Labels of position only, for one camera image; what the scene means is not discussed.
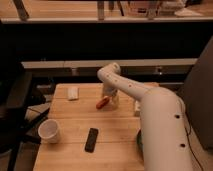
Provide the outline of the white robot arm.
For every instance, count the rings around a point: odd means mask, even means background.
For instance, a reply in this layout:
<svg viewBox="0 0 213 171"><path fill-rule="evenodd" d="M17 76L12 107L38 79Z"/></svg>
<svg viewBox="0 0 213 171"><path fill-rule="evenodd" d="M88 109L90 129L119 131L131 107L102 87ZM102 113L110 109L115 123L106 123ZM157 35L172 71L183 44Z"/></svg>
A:
<svg viewBox="0 0 213 171"><path fill-rule="evenodd" d="M185 104L173 91L120 75L117 63L102 67L97 77L105 95L117 90L140 103L145 171L193 171L184 125Z"/></svg>

